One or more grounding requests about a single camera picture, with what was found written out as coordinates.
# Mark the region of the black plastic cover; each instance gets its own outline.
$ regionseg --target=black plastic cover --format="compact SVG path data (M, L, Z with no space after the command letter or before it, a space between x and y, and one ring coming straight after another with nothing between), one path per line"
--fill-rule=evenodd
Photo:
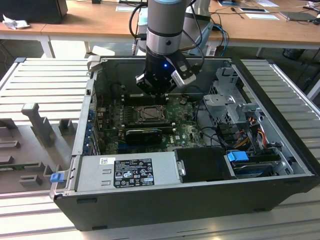
M179 148L174 152L176 160L184 164L183 183L231 179L225 151L220 147Z

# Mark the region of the metal bracket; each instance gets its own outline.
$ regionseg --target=metal bracket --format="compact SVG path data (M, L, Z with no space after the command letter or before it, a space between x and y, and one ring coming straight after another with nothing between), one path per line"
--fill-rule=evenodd
M88 60L86 62L86 66L88 67L89 72L94 72L95 70L98 70L101 68L101 56L94 56L91 55L88 57Z

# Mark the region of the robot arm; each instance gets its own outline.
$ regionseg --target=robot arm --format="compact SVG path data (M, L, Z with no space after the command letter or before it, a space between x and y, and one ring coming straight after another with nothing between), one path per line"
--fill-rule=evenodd
M149 95L160 96L196 80L200 68L180 52L189 0L149 0L146 63L136 84Z

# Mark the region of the computer case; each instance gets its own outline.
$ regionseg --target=computer case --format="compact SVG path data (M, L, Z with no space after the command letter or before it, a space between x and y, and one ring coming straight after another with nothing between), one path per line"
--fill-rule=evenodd
M0 19L3 15L28 23L60 24L67 14L66 0L0 0Z

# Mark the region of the motherboard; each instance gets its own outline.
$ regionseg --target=motherboard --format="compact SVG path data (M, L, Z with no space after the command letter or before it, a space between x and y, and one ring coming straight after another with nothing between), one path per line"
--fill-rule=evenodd
M183 95L165 104L137 105L113 100L98 109L101 154L171 152L204 147L195 122L195 103Z

